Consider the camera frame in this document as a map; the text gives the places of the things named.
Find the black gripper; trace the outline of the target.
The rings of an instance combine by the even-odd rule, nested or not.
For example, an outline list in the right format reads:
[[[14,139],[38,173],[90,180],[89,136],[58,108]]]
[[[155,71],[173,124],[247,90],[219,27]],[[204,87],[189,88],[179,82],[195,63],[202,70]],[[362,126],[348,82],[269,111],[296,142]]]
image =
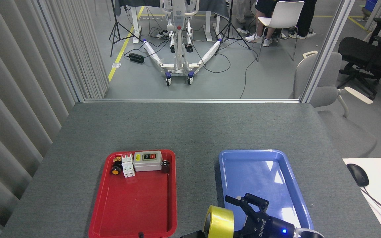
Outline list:
[[[226,195],[224,199],[225,202],[241,207],[248,216],[243,229],[234,232],[234,238],[293,238],[295,225],[267,215],[265,212],[269,201],[266,199],[251,193],[246,193],[239,199]],[[257,206],[260,212],[255,212],[250,204]],[[180,238],[207,238],[207,231],[195,231]]]

